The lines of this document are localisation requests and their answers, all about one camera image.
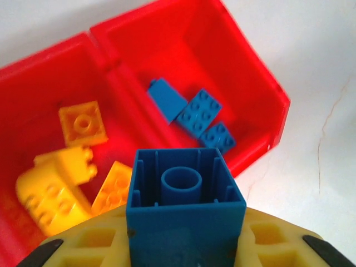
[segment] blue 2x4 brick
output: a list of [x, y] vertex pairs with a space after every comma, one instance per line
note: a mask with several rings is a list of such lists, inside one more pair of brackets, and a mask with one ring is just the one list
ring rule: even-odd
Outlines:
[[217, 149], [138, 150], [126, 206], [131, 266], [233, 267], [245, 210]]
[[199, 140], [205, 147], [217, 147], [222, 154], [236, 146], [236, 141], [222, 122], [204, 132]]
[[179, 114], [176, 121], [199, 138], [220, 112], [222, 106], [204, 89]]

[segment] toy brick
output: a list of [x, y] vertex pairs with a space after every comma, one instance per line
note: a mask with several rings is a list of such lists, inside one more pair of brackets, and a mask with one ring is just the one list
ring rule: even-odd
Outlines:
[[157, 107], [171, 123], [186, 107], [188, 102], [164, 79], [151, 82], [148, 93], [155, 101]]
[[199, 140], [205, 147], [218, 148], [221, 154], [236, 146], [236, 141], [222, 122], [204, 132]]
[[245, 209], [217, 149], [138, 150], [126, 208], [132, 267], [233, 266]]
[[97, 101], [62, 107], [59, 116], [67, 146], [92, 146], [107, 141]]
[[102, 214], [126, 204], [132, 168], [115, 161], [91, 207], [94, 214]]
[[96, 165], [89, 164], [92, 159], [93, 151], [91, 149], [76, 146], [38, 155], [33, 162], [35, 165], [39, 165], [48, 160], [55, 161], [60, 172], [65, 174], [63, 178], [67, 180], [68, 184], [75, 186], [89, 182], [96, 176]]
[[85, 195], [68, 183], [66, 176], [58, 162], [47, 160], [22, 174], [16, 182], [19, 201], [47, 236], [92, 217]]
[[177, 122], [199, 138], [220, 112], [222, 106], [202, 89], [177, 117]]

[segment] blue square brick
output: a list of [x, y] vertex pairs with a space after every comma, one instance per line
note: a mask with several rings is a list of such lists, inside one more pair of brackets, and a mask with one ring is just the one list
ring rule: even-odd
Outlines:
[[186, 107], [188, 102], [164, 79], [153, 80], [148, 93], [155, 101], [157, 107], [171, 123]]
[[199, 138], [221, 108], [221, 104], [202, 89], [179, 114], [177, 122], [194, 137]]
[[138, 150], [126, 206], [131, 266], [233, 267], [245, 210], [218, 149]]
[[218, 148], [222, 154], [236, 146], [236, 141], [222, 122], [204, 132], [199, 140], [205, 147]]

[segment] plastic container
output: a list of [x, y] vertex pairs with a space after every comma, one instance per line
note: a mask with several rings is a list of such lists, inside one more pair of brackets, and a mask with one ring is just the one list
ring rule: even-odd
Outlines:
[[14, 266], [45, 237], [18, 202], [17, 177], [36, 155], [65, 147], [60, 107], [98, 101], [108, 143], [92, 147], [93, 201], [115, 160], [137, 149], [199, 146], [146, 93], [163, 77], [188, 101], [201, 88], [223, 106], [236, 146], [234, 176], [280, 140], [290, 101], [218, 0], [167, 0], [91, 28], [0, 70], [0, 266]]

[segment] yellow plastic piece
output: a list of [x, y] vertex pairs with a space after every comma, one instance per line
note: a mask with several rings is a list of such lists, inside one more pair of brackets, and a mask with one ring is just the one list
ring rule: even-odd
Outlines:
[[115, 161], [92, 205], [94, 214], [112, 210], [127, 202], [132, 168]]
[[107, 141], [97, 101], [62, 107], [59, 116], [67, 146], [92, 146]]
[[321, 239], [309, 230], [247, 208], [234, 267], [329, 267], [303, 235]]
[[34, 158], [34, 164], [37, 166], [45, 161], [53, 160], [66, 174], [69, 184], [80, 185], [89, 182], [97, 174], [96, 166], [94, 164], [88, 165], [88, 162], [92, 159], [93, 152], [91, 149], [77, 146], [38, 155]]
[[[64, 243], [44, 267], [131, 267], [126, 205], [83, 222], [59, 235]], [[303, 240], [317, 234], [247, 208], [235, 267], [329, 267]]]
[[63, 244], [43, 267], [131, 267], [126, 206], [85, 221], [59, 235]]
[[16, 182], [19, 201], [47, 235], [56, 235], [92, 217], [82, 191], [55, 160], [38, 163]]

